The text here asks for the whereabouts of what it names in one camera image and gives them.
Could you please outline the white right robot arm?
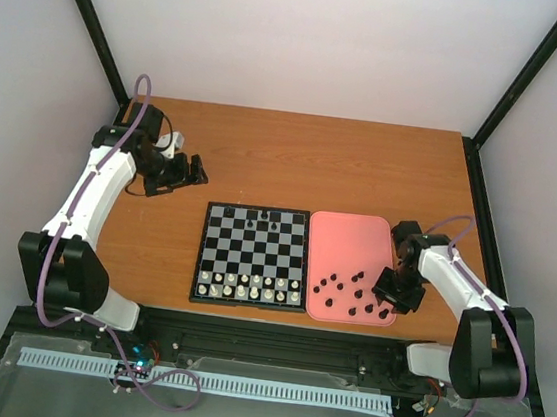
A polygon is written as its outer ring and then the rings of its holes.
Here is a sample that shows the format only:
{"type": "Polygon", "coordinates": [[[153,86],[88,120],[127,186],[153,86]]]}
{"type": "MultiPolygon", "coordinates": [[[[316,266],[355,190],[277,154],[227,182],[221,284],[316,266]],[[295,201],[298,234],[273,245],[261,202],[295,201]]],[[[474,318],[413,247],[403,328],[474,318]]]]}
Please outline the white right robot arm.
{"type": "Polygon", "coordinates": [[[523,400],[535,364],[530,312],[486,288],[445,234],[424,232],[407,220],[393,227],[391,238],[397,264],[377,278],[372,289],[377,302],[388,303],[397,314],[415,312],[429,284],[458,322],[450,346],[408,344],[408,371],[443,381],[464,399],[523,400]]]}

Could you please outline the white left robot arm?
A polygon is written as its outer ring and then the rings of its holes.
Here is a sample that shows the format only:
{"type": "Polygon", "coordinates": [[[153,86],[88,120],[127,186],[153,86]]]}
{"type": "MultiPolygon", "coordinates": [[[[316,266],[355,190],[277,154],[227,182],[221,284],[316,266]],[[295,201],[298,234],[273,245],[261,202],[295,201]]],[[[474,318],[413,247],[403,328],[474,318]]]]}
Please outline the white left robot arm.
{"type": "Polygon", "coordinates": [[[86,166],[54,217],[38,232],[20,238],[18,252],[28,295],[47,327],[58,320],[46,304],[65,311],[69,320],[90,320],[117,330],[116,343],[134,356],[145,352],[151,331],[138,320],[140,306],[116,292],[97,255],[103,225],[119,195],[143,180],[144,196],[170,194],[204,185],[208,175],[201,157],[182,152],[183,136],[170,130],[164,113],[149,103],[135,103],[126,122],[101,127],[92,139],[86,166]]]}

